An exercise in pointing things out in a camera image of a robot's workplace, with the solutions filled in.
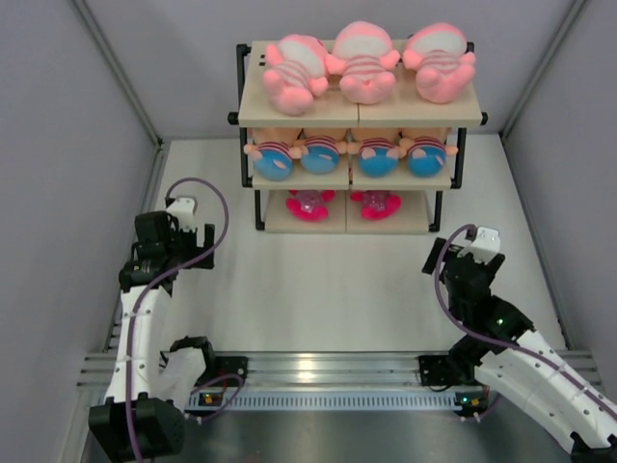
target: black shelf frame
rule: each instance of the black shelf frame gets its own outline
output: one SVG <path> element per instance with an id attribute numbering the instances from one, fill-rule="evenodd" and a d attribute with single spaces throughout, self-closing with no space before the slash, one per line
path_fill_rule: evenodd
<path id="1" fill-rule="evenodd" d="M 475 45 L 472 41 L 467 42 L 467 51 L 474 51 Z M 239 125 L 238 112 L 242 104 L 242 94 L 244 92 L 244 83 L 246 81 L 246 65 L 245 59 L 251 54 L 251 46 L 246 43 L 238 43 L 235 46 L 236 73 L 238 81 L 238 111 L 228 113 L 228 123 L 231 125 Z M 489 120 L 489 115 L 482 112 L 482 121 L 480 125 L 485 125 Z M 242 177 L 242 186 L 244 188 L 253 189 L 253 177 L 249 176 L 249 156 L 244 153 L 244 146 L 248 143 L 248 130 L 246 127 L 240 129 L 240 170 Z M 467 129 L 459 127 L 457 132 L 456 153 L 454 161 L 454 176 L 450 178 L 450 189 L 458 190 L 463 186 L 463 170 L 465 167 L 465 147 L 467 142 Z M 261 219 L 261 190 L 253 191 L 255 195 L 255 228 L 259 231 L 265 230 L 265 222 Z M 435 209 L 433 212 L 433 222 L 429 225 L 428 231 L 438 232 L 442 227 L 442 209 L 443 209 L 443 191 L 435 193 Z"/>

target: perforated metal strip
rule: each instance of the perforated metal strip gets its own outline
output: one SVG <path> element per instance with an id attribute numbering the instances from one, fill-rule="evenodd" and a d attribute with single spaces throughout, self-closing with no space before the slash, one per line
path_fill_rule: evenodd
<path id="1" fill-rule="evenodd" d="M 191 395 L 185 407 L 187 412 L 216 411 L 218 406 L 200 405 L 200 395 Z M 233 391 L 226 391 L 225 403 Z M 235 411 L 417 411 L 417 410 L 460 410 L 454 393 L 304 393 L 304 392 L 241 392 L 227 407 Z"/>

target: gray floor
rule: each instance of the gray floor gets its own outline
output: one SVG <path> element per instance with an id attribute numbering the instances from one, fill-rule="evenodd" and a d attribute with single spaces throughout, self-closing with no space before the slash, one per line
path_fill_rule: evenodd
<path id="1" fill-rule="evenodd" d="M 483 423 L 450 414 L 229 413 L 188 426 L 180 456 L 156 463 L 552 463 L 570 461 L 532 419 L 502 400 Z M 106 462 L 96 443 L 83 463 Z"/>

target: pink plush toy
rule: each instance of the pink plush toy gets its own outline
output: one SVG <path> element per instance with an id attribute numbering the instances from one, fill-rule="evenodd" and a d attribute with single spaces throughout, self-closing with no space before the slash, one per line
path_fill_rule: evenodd
<path id="1" fill-rule="evenodd" d="M 351 101 L 375 104 L 394 89 L 396 79 L 390 71 L 399 59 L 384 29 L 356 21 L 340 31 L 326 66 L 330 74 L 342 75 L 340 89 Z"/>
<path id="2" fill-rule="evenodd" d="M 266 47 L 263 86 L 272 104 L 288 116 L 300 116 L 313 105 L 313 97 L 328 90 L 328 50 L 315 37 L 291 35 Z"/>
<path id="3" fill-rule="evenodd" d="M 451 24 L 440 22 L 413 34 L 403 64 L 417 71 L 420 96 L 434 103 L 456 99 L 475 75 L 475 55 L 466 51 L 467 39 Z"/>

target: plush toy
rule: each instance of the plush toy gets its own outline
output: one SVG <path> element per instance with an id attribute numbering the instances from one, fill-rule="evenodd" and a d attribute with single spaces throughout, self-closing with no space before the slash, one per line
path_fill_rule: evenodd
<path id="1" fill-rule="evenodd" d="M 315 37 L 291 35 L 266 47 L 263 86 L 272 104 L 288 116 L 300 116 L 313 105 L 313 97 L 328 90 L 328 49 Z"/>
<path id="2" fill-rule="evenodd" d="M 356 21 L 340 31 L 326 66 L 329 73 L 342 75 L 340 89 L 351 101 L 375 104 L 394 89 L 396 79 L 390 71 L 399 59 L 384 29 Z"/>
<path id="3" fill-rule="evenodd" d="M 440 22 L 413 34 L 403 52 L 403 64 L 417 71 L 416 88 L 423 98 L 448 103 L 458 97 L 475 75 L 475 55 L 467 52 L 467 39 Z"/>
<path id="4" fill-rule="evenodd" d="M 327 174 L 347 151 L 346 134 L 346 128 L 305 128 L 305 138 L 295 142 L 292 155 L 300 157 L 302 166 L 312 174 Z"/>
<path id="5" fill-rule="evenodd" d="M 351 201 L 362 202 L 362 218 L 366 220 L 382 220 L 390 217 L 401 206 L 401 198 L 390 191 L 370 190 L 352 191 Z"/>
<path id="6" fill-rule="evenodd" d="M 397 128 L 352 128 L 347 152 L 358 155 L 358 167 L 369 177 L 383 177 L 394 170 L 405 151 L 394 144 Z"/>
<path id="7" fill-rule="evenodd" d="M 417 177 L 433 177 L 445 165 L 445 157 L 458 148 L 447 146 L 449 128 L 402 128 L 399 145 L 407 155 L 407 167 Z"/>
<path id="8" fill-rule="evenodd" d="M 244 152 L 255 162 L 255 169 L 269 180 L 285 180 L 293 169 L 290 146 L 298 139 L 300 128 L 263 127 L 250 129 L 255 145 Z"/>
<path id="9" fill-rule="evenodd" d="M 289 190 L 289 193 L 294 197 L 287 198 L 285 205 L 297 219 L 320 222 L 330 215 L 326 203 L 335 198 L 334 190 Z"/>

